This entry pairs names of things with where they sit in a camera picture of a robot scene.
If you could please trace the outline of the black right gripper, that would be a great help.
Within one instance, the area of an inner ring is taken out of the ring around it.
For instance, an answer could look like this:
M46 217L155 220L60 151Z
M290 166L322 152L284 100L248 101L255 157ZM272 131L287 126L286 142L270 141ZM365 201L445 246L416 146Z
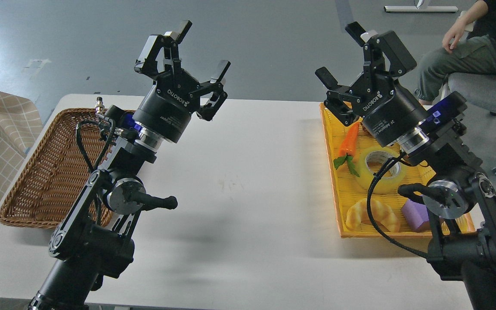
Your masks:
M326 67L315 71L323 83L323 104L344 126L363 118L363 125L381 145L394 143L423 122L428 114L398 78L416 68L417 63L398 35L389 30L378 34L366 31L358 22L346 25L346 31L363 48L364 72L378 75L376 88L364 76L349 86L341 86Z

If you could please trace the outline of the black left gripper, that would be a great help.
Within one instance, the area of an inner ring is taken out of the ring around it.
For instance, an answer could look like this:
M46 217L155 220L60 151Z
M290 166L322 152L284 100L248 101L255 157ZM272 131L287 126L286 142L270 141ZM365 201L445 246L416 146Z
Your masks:
M134 112L133 120L171 143L179 141L194 112L200 119L211 121L228 98L223 78L230 61L220 61L210 80L201 84L181 68L178 47L191 26L190 20L183 20L179 31L150 35L134 65L136 73L156 83ZM157 60L161 50L163 71L159 71ZM201 105L201 96L207 94L211 94L209 100Z

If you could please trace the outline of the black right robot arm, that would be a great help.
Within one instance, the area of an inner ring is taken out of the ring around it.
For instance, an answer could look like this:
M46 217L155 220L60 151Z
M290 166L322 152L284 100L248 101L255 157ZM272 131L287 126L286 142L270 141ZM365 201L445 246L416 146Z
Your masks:
M496 190L481 168L481 159L465 146L465 126L457 116L467 108L457 92L425 109L398 77L416 61L393 31L371 34L359 23L346 31L363 49L363 71L342 86L325 67L315 74L327 88L324 106L343 125L362 118L381 145L401 149L386 168L405 158L425 161L435 176L427 183L398 187L402 196L427 206L432 240L427 253L412 250L443 281L462 281L475 310L496 310Z

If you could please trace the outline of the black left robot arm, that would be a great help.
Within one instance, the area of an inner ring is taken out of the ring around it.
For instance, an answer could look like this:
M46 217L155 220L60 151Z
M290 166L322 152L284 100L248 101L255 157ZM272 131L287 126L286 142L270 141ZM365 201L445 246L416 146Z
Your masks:
M28 309L87 310L88 294L104 277L116 279L132 263L140 214L177 208L174 196L149 195L138 173L156 160L163 141L179 141L193 114L214 118L228 97L223 78L231 64L220 61L207 82L183 69L179 45L191 26L184 20L178 31L148 37L134 70L153 86L134 112L105 108L97 98L92 124L105 145L96 161L87 161L89 177L51 235L48 251L56 262Z

